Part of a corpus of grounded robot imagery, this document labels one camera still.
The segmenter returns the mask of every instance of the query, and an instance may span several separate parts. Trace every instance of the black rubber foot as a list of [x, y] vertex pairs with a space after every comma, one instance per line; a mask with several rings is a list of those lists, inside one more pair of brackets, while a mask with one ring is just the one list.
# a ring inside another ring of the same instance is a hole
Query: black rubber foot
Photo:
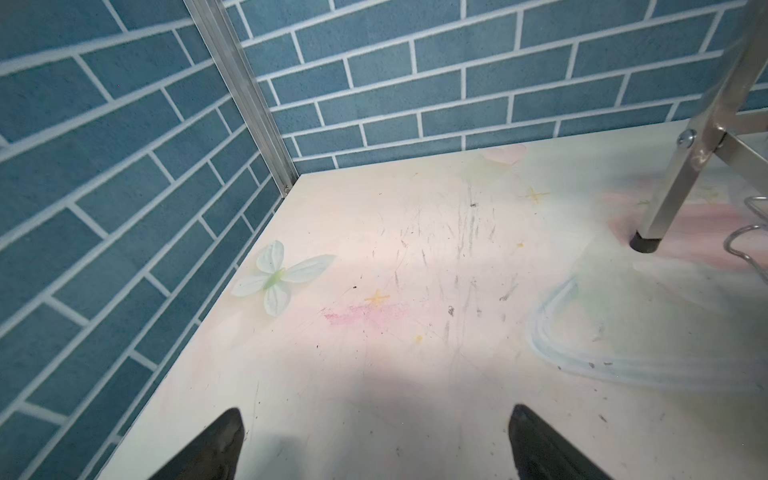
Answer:
[[629, 241], [629, 246], [632, 250], [640, 253], [653, 253], [659, 247], [661, 238], [643, 238], [638, 232], [634, 233], [634, 237]]

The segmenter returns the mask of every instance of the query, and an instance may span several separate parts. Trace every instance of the bolt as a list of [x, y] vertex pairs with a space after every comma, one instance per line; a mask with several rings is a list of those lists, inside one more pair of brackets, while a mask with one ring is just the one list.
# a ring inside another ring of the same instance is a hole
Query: bolt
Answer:
[[677, 146], [690, 148], [690, 146], [694, 144], [694, 140], [696, 140], [696, 131], [689, 128], [688, 130], [682, 131], [680, 135], [677, 136]]

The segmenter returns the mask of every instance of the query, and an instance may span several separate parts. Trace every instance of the blue brick wallpaper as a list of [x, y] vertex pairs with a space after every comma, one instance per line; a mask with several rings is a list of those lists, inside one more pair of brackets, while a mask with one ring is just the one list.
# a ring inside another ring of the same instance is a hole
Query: blue brick wallpaper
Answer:
[[688, 118], [746, 1], [224, 4], [303, 174]]
[[182, 0], [14, 5], [0, 7], [0, 478], [90, 479], [280, 195]]

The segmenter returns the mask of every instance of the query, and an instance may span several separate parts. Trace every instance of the green flower center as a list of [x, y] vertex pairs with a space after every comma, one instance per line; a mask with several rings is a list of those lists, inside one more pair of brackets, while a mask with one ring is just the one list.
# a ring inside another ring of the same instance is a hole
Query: green flower center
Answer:
[[272, 276], [264, 284], [264, 289], [267, 290], [270, 287], [275, 286], [275, 284], [283, 278], [283, 274], [285, 272], [286, 272], [286, 269], [281, 268], [280, 270], [273, 273]]

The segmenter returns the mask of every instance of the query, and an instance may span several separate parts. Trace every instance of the floor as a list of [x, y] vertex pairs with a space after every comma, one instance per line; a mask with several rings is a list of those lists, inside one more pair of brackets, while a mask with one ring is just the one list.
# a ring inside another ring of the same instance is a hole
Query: floor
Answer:
[[517, 478], [516, 403], [617, 480], [764, 478], [768, 286], [722, 249], [752, 190], [715, 159], [627, 246], [682, 127], [302, 176], [100, 478], [231, 406], [240, 480]]

